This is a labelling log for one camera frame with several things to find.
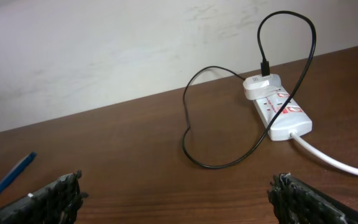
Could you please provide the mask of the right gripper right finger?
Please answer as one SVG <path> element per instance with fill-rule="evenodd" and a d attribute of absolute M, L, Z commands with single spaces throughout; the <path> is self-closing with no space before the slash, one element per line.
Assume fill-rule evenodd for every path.
<path fill-rule="evenodd" d="M 295 178 L 273 176 L 268 200 L 279 224 L 358 224 L 358 211 Z"/>

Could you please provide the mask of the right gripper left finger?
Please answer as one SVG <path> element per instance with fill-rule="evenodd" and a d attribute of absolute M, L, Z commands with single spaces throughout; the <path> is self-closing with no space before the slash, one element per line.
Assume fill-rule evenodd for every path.
<path fill-rule="evenodd" d="M 82 172 L 65 174 L 56 181 L 0 208 L 0 224 L 71 224 L 88 197 L 80 190 Z"/>

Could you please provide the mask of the blue Galaxy smartphone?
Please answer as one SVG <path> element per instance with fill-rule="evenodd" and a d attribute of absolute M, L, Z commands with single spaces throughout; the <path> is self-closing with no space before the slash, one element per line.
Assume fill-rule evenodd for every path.
<path fill-rule="evenodd" d="M 35 159 L 36 152 L 31 152 L 21 159 L 0 181 L 0 194 L 24 171 L 24 169 Z"/>

